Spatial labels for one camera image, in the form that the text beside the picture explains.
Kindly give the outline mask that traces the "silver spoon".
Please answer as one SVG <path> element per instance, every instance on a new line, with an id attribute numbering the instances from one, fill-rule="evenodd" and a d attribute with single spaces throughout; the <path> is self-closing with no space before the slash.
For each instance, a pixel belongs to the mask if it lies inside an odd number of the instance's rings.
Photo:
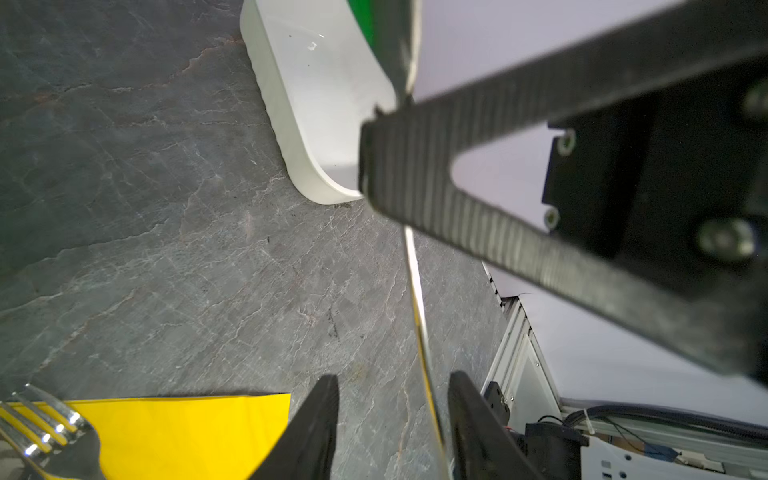
<path id="1" fill-rule="evenodd" d="M 357 25 L 382 71 L 392 85 L 398 109 L 413 104 L 413 90 L 418 72 L 421 48 L 420 1 L 350 1 L 348 3 Z M 430 412 L 435 457 L 439 476 L 451 479 L 451 462 L 436 401 L 433 382 L 428 326 L 422 291 L 414 231 L 402 225 L 407 279 L 413 310 L 413 320 L 420 369 Z"/>

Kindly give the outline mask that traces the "yellow paper napkin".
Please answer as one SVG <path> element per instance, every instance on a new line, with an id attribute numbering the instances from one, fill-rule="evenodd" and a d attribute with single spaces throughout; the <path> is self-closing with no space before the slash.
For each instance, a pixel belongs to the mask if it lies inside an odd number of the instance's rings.
<path id="1" fill-rule="evenodd" d="M 106 479 L 248 479 L 288 425 L 291 396 L 80 400 Z"/>

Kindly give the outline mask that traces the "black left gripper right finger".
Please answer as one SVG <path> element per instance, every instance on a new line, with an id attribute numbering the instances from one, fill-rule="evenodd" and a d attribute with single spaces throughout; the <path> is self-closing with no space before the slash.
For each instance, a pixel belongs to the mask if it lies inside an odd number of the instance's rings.
<path id="1" fill-rule="evenodd" d="M 542 479 L 463 371 L 450 375 L 448 407 L 457 479 Z"/>

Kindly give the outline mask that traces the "white plastic tray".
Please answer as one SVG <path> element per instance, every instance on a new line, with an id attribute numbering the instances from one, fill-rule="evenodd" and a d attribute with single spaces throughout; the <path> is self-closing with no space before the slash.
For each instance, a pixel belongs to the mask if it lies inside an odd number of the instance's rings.
<path id="1" fill-rule="evenodd" d="M 361 126 L 396 97 L 349 4 L 246 1 L 239 25 L 295 188 L 317 204 L 361 199 Z"/>

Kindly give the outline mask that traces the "silver fork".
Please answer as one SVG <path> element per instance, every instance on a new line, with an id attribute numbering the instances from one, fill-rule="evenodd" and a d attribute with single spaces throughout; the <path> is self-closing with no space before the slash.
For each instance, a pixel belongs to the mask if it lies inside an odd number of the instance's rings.
<path id="1" fill-rule="evenodd" d="M 30 383 L 1 403 L 1 437 L 41 475 L 105 480 L 101 438 L 78 410 Z"/>

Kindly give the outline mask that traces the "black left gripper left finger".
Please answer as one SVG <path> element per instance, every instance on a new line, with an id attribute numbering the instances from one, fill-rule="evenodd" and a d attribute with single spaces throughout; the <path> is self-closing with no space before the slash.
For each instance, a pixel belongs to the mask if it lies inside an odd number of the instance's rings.
<path id="1" fill-rule="evenodd" d="M 250 479 L 330 479 L 338 412 L 338 378 L 323 375 Z"/>

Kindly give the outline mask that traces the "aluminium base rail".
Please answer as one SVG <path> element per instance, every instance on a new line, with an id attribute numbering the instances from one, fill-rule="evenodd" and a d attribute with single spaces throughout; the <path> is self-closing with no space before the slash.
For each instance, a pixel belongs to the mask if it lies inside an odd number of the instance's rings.
<path id="1" fill-rule="evenodd" d="M 506 402 L 503 417 L 513 430 L 521 432 L 539 417 L 559 424 L 565 413 L 574 410 L 564 406 L 550 381 L 525 310 L 518 299 L 504 300 L 501 307 L 509 323 L 483 386 L 498 385 L 495 395 Z M 686 460 L 690 466 L 711 464 L 739 479 L 767 477 L 765 446 L 727 437 L 719 431 L 624 417 L 597 419 L 593 426 L 599 434 L 626 436 L 634 445 L 644 439 L 673 448 L 680 453 L 678 460 Z"/>

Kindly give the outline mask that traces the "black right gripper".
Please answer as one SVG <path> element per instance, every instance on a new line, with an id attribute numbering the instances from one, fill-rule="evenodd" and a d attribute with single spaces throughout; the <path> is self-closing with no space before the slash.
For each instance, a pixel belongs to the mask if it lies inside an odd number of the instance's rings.
<path id="1" fill-rule="evenodd" d="M 763 1 L 688 1 L 367 122 L 379 213 L 710 370 L 767 371 Z M 461 190 L 452 165 L 536 124 L 546 231 Z"/>

